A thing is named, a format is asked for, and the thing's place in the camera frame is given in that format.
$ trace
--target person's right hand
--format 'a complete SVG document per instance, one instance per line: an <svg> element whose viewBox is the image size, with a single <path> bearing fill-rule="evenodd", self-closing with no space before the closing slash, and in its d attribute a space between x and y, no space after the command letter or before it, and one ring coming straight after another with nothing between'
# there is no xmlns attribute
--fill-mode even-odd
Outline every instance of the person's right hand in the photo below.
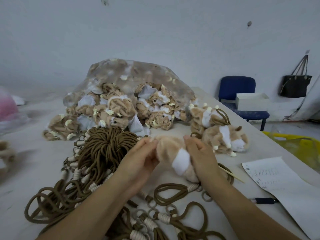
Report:
<svg viewBox="0 0 320 240"><path fill-rule="evenodd" d="M191 156L192 165L202 186L208 190L216 184L229 184L218 166L212 148L195 137L184 136L186 150Z"/></svg>

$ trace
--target wall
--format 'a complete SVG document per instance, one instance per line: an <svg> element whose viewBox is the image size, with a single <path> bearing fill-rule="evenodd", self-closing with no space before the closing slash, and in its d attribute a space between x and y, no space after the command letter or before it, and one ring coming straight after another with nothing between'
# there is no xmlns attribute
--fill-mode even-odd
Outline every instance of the wall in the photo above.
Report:
<svg viewBox="0 0 320 240"><path fill-rule="evenodd" d="M76 85L106 58L157 63L217 96L223 76L256 79L281 120L300 98L277 95L310 49L308 73L320 73L320 0L1 0L0 81ZM252 26L247 29L247 22ZM314 110L320 82L296 119Z"/></svg>

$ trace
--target cardboard box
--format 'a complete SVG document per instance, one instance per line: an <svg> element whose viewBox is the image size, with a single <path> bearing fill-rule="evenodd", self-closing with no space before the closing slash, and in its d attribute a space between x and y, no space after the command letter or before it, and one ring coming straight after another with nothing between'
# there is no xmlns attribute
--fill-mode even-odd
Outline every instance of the cardboard box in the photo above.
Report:
<svg viewBox="0 0 320 240"><path fill-rule="evenodd" d="M267 111L270 100L265 93L237 93L235 104L238 110Z"/></svg>

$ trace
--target white paper sheet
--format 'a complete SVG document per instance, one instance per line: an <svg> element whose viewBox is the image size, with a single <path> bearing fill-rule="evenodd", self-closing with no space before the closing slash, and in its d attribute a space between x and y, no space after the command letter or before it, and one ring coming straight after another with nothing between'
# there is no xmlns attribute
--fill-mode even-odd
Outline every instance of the white paper sheet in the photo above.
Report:
<svg viewBox="0 0 320 240"><path fill-rule="evenodd" d="M311 240L320 240L320 189L303 181L281 157L244 162L242 166L280 201Z"/></svg>

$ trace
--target pen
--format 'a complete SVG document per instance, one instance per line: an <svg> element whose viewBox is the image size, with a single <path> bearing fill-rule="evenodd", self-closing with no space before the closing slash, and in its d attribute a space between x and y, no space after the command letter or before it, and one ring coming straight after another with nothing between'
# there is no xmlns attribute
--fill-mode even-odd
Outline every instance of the pen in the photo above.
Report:
<svg viewBox="0 0 320 240"><path fill-rule="evenodd" d="M279 203L277 199L274 198L249 198L249 200L254 204L269 204Z"/></svg>

